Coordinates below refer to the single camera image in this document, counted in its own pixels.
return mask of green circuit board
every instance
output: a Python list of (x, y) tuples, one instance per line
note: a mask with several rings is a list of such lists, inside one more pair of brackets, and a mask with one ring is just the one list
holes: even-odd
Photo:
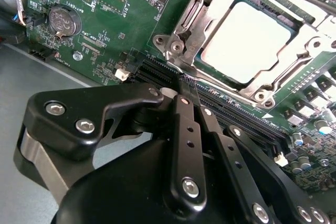
[[(39, 42), (59, 52), (56, 58), (71, 69), (103, 85), (120, 83), (112, 71), (121, 53), (140, 51), (159, 56), (152, 45), (156, 33), (171, 33), (188, 0), (166, 0), (153, 6), (154, 0), (29, 0), (33, 10), (47, 13), (61, 3), (77, 11), (82, 21), (80, 34), (60, 41), (50, 34), (48, 25), (28, 31), (31, 42)], [(82, 52), (83, 60), (74, 61), (72, 53)]]
[[(263, 1), (269, 8), (282, 12), (267, 0)], [(307, 22), (312, 21), (309, 14), (288, 0), (276, 1)], [(135, 58), (137, 55), (144, 55), (163, 59), (153, 45), (152, 37), (155, 34), (170, 34), (188, 2), (189, 0), (28, 0), (30, 9), (45, 14), (57, 4), (70, 6), (79, 14), (82, 28), (79, 34), (67, 40), (55, 38), (48, 24), (27, 29), (27, 35), (32, 45), (42, 44), (56, 50), (58, 53), (55, 60), (72, 70), (102, 85), (118, 84), (121, 81), (113, 71), (117, 65), (124, 64), (124, 54), (133, 55)], [(83, 55), (81, 61), (74, 60), (72, 55), (75, 51)], [(313, 120), (320, 118), (321, 114), (298, 127), (293, 127), (283, 114), (293, 108), (298, 99), (305, 99), (302, 93), (305, 87), (333, 67), (336, 67), (335, 54), (323, 53), (317, 56), (276, 94), (277, 105), (271, 110), (253, 108), (207, 86), (204, 88), (279, 132), (290, 135), (300, 131), (309, 136), (309, 143), (305, 142), (300, 149), (310, 157), (313, 169), (296, 175), (296, 180), (302, 188), (316, 191), (319, 190), (320, 180), (336, 172), (336, 133), (323, 136), (317, 132)], [(224, 78), (214, 69), (210, 69), (210, 72), (218, 79)], [(323, 158), (330, 160), (328, 167), (319, 165), (318, 160)]]

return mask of black mechanical arm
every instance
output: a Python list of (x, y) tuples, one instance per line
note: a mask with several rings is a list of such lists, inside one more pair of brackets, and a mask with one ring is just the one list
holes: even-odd
[[(27, 105), (14, 161), (59, 204), (53, 223), (330, 223), (241, 129), (197, 91), (147, 83), (43, 92)], [(125, 135), (152, 139), (94, 169)]]

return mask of electrolytic capacitor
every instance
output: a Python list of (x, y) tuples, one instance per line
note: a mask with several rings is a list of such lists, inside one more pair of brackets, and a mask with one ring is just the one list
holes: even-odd
[(330, 109), (326, 109), (322, 112), (322, 115), (324, 117), (324, 119), (328, 122), (328, 123), (334, 123), (336, 122), (336, 116), (334, 115), (333, 112), (331, 112)]
[(297, 162), (297, 161), (291, 162), (290, 163), (290, 168), (292, 168), (292, 173), (294, 173), (294, 174), (298, 174), (298, 173), (302, 172), (302, 169), (299, 165), (299, 162)]
[(299, 157), (299, 158), (298, 158), (298, 161), (299, 161), (300, 168), (301, 168), (302, 170), (307, 170), (307, 169), (309, 169), (309, 168), (311, 167), (311, 164), (310, 164), (310, 162), (309, 162), (309, 159), (308, 159), (308, 157), (306, 157), (306, 156)]
[(323, 181), (319, 183), (319, 187), (322, 191), (327, 191), (328, 190), (327, 184)]
[(329, 187), (329, 188), (334, 188), (336, 185), (335, 185), (335, 182), (332, 178), (327, 178), (326, 181), (325, 181), (325, 184)]
[(326, 120), (317, 120), (314, 122), (314, 126), (322, 135), (330, 134), (332, 132), (332, 128), (329, 127)]
[(303, 144), (303, 139), (301, 133), (295, 132), (292, 135), (294, 146), (301, 146)]

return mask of motherboard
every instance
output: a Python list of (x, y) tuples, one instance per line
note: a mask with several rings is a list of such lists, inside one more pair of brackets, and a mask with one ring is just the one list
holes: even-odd
[[(319, 0), (336, 6), (336, 0)], [(102, 84), (196, 81), (309, 193), (336, 180), (336, 18), (303, 0), (28, 0), (32, 53)]]

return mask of metal screw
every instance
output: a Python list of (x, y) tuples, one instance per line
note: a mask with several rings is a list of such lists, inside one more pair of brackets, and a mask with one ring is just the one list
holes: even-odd
[(182, 187), (185, 193), (191, 198), (196, 198), (200, 194), (198, 186), (191, 179), (183, 180)]
[(299, 213), (307, 222), (311, 222), (311, 217), (302, 207), (298, 207)]
[(207, 115), (212, 115), (212, 113), (211, 113), (211, 111), (210, 111), (209, 109), (204, 109), (204, 111), (205, 111), (205, 113), (206, 113)]
[(90, 134), (95, 130), (95, 125), (88, 119), (81, 119), (76, 122), (76, 129), (84, 134)]
[(236, 134), (237, 136), (240, 136), (240, 131), (239, 131), (238, 129), (233, 129), (233, 131), (235, 132), (235, 134)]
[(323, 167), (327, 167), (329, 166), (329, 160), (328, 159), (321, 159), (320, 161), (320, 165), (323, 166)]
[(159, 93), (158, 93), (155, 89), (150, 88), (150, 89), (149, 89), (149, 92), (150, 92), (152, 95), (156, 96), (156, 97), (159, 96)]
[(188, 100), (184, 99), (184, 98), (181, 98), (181, 101), (184, 103), (184, 104), (189, 104)]
[(76, 61), (80, 61), (80, 60), (83, 59), (83, 55), (82, 55), (82, 53), (79, 52), (79, 51), (75, 51), (75, 52), (72, 54), (72, 57), (73, 57), (73, 59), (76, 60)]
[(265, 209), (258, 203), (253, 204), (253, 212), (262, 221), (262, 223), (268, 223), (269, 218)]
[(184, 45), (183, 43), (179, 42), (179, 41), (174, 41), (172, 43), (172, 45), (170, 46), (170, 49), (173, 51), (173, 52), (182, 52), (183, 51), (183, 48), (184, 48)]
[(65, 108), (62, 104), (52, 102), (47, 104), (46, 111), (51, 115), (63, 115)]
[(324, 218), (322, 217), (322, 215), (315, 208), (311, 207), (310, 209), (314, 217), (317, 218), (319, 222), (324, 223)]

